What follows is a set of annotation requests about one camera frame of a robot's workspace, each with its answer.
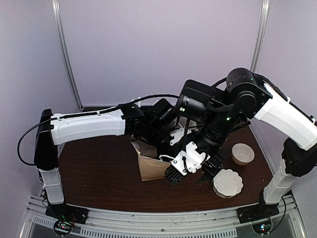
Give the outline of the brown paper bag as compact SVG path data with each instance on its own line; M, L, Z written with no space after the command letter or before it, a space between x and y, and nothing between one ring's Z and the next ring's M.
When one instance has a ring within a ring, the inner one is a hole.
M136 139L133 135L130 137L130 142L137 153L141 180L163 179L174 157L158 156L156 147Z

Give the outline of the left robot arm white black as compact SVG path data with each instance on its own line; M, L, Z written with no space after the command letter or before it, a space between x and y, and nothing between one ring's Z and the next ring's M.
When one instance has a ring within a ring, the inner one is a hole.
M130 102L77 114L53 114L50 109L44 110L36 136L34 162L43 179L52 212L60 220L71 216L61 184L59 145L99 136L133 135L160 150L167 150L170 146L167 127L175 118L173 106L166 99L152 106L139 107Z

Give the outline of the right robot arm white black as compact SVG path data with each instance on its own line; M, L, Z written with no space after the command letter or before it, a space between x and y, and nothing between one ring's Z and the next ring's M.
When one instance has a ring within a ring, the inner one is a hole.
M317 122L298 109L267 78L246 68L236 68L224 79L226 89L187 80L175 113L202 125L198 134L185 133L181 149L165 176L171 183L205 168L221 149L235 125L244 119L265 122L287 136L276 173L249 207L259 219L277 208L295 177L308 174L317 164Z

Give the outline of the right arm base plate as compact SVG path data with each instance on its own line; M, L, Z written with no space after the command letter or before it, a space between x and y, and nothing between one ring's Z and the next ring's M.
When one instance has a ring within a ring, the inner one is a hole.
M279 214L278 205L251 205L238 208L237 215L240 224L253 222Z

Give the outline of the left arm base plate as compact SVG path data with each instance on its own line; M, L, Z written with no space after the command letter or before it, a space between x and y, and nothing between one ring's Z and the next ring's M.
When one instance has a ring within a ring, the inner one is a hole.
M45 211L47 216L83 225L86 224L88 213L89 210L86 208L70 206L67 204L49 204Z

